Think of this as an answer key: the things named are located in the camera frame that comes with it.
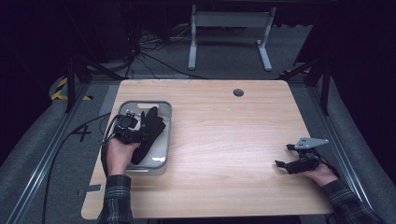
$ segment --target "forearm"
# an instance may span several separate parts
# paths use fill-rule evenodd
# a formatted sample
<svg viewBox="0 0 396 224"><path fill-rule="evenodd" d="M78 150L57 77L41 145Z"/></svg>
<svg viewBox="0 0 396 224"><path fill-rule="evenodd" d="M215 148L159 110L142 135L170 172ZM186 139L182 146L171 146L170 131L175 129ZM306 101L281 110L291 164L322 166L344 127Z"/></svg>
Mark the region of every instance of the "forearm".
<svg viewBox="0 0 396 224"><path fill-rule="evenodd" d="M323 189L330 200L338 224L384 223L342 180L334 180L323 186Z"/></svg>
<svg viewBox="0 0 396 224"><path fill-rule="evenodd" d="M108 177L103 209L97 223L134 223L129 176L111 175Z"/></svg>

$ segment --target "table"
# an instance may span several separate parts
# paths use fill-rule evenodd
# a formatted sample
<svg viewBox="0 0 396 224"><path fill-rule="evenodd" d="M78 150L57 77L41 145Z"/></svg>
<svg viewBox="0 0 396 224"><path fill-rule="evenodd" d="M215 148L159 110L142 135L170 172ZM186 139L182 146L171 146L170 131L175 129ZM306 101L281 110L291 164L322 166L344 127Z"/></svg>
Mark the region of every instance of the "table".
<svg viewBox="0 0 396 224"><path fill-rule="evenodd" d="M235 96L235 89L243 96ZM288 175L274 160L295 161L286 149L308 137L282 80L122 81L111 118L127 100L167 101L172 127L163 175L131 175L136 218L328 214L313 181ZM98 157L91 185L106 183ZM104 193L89 193L81 214L96 219Z"/></svg>

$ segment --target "wooden table top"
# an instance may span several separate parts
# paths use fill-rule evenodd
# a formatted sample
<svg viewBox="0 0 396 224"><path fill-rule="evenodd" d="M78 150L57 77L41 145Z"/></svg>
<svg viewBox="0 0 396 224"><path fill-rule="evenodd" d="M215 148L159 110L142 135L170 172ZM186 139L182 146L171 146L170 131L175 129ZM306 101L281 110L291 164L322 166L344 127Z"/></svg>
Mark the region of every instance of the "wooden table top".
<svg viewBox="0 0 396 224"><path fill-rule="evenodd" d="M240 89L244 95L233 94ZM328 214L310 179L274 160L295 161L286 144L309 137L288 84L275 80L127 80L112 119L129 100L167 101L172 124L163 175L130 175L136 218ZM91 185L106 178L98 156ZM103 192L86 196L81 214L96 219Z"/></svg>

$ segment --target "sleeve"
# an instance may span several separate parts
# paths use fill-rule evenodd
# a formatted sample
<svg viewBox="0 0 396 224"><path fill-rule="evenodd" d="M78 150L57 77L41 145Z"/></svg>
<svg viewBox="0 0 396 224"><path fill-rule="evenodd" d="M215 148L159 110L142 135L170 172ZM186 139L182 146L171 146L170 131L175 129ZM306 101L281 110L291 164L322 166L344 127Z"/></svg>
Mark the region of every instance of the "sleeve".
<svg viewBox="0 0 396 224"><path fill-rule="evenodd" d="M335 180L323 186L323 189L333 207L337 223L385 223L342 180Z"/></svg>
<svg viewBox="0 0 396 224"><path fill-rule="evenodd" d="M102 212L97 223L134 223L131 210L131 178L111 175L106 181Z"/></svg>

